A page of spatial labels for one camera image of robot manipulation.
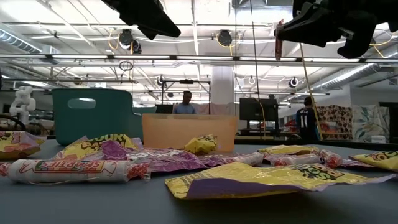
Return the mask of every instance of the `white candy wrapper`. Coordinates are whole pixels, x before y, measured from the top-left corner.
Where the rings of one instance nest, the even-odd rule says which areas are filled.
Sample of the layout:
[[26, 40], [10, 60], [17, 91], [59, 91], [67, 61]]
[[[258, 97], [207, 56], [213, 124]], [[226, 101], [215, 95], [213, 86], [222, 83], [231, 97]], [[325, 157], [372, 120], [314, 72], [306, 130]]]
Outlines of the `white candy wrapper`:
[[148, 164], [129, 161], [44, 161], [19, 159], [7, 170], [14, 182], [38, 184], [59, 182], [127, 182], [147, 174]]
[[272, 166], [287, 166], [297, 164], [313, 164], [319, 163], [319, 157], [315, 154], [304, 155], [270, 155], [269, 162]]

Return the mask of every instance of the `blue jersey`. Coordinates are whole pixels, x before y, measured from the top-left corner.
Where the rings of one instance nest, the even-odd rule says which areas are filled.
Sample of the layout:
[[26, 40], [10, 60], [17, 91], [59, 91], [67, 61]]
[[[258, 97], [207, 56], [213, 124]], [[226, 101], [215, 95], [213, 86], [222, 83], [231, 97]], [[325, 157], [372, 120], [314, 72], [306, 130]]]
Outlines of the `blue jersey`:
[[196, 114], [196, 113], [197, 111], [191, 104], [185, 105], [183, 103], [180, 103], [173, 110], [173, 114]]
[[296, 124], [303, 139], [317, 140], [317, 119], [312, 108], [302, 108], [296, 113]]

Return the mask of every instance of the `man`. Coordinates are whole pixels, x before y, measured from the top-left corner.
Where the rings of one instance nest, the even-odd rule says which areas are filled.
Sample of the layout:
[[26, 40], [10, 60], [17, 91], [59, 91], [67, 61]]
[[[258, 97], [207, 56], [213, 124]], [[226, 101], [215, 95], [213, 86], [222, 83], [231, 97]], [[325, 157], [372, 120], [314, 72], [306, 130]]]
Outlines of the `man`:
[[300, 130], [300, 136], [304, 140], [318, 140], [317, 119], [313, 110], [311, 96], [304, 100], [305, 107], [296, 113], [296, 124]]
[[196, 114], [196, 110], [189, 103], [191, 102], [192, 93], [190, 91], [184, 91], [184, 95], [182, 98], [182, 103], [178, 104], [174, 110], [174, 114]]

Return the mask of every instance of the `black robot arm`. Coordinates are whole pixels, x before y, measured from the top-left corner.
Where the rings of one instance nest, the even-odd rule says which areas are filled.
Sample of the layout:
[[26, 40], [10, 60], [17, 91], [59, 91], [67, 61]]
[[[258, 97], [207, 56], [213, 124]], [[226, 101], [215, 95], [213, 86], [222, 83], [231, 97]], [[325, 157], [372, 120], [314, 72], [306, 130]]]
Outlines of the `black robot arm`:
[[398, 0], [294, 0], [293, 20], [277, 38], [324, 47], [344, 36], [338, 53], [356, 58], [368, 50], [376, 25], [388, 22], [391, 32], [398, 30], [397, 9]]

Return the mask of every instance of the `gray table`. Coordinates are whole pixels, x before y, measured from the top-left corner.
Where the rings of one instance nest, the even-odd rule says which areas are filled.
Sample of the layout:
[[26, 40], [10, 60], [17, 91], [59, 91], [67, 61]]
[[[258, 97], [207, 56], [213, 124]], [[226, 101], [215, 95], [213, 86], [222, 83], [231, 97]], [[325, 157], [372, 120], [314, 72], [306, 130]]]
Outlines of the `gray table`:
[[[235, 146], [254, 152], [265, 146]], [[318, 146], [342, 156], [371, 151]], [[63, 147], [42, 145], [33, 159], [54, 156]], [[370, 177], [389, 172], [354, 172]], [[0, 178], [0, 223], [396, 223], [398, 180], [362, 186], [336, 185], [323, 192], [261, 198], [179, 200], [164, 184], [180, 172], [156, 175], [150, 182], [65, 184], [43, 187]]]

